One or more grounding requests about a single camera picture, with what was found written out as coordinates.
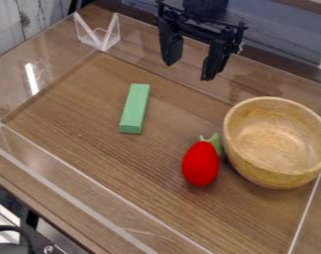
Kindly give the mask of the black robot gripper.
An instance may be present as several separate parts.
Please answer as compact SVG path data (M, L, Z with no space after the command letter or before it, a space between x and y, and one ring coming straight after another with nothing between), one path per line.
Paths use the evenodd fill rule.
M230 0L157 0L162 61L175 64L182 58L183 38L210 44L201 80L213 80L223 71L230 54L241 52L245 21L229 17Z

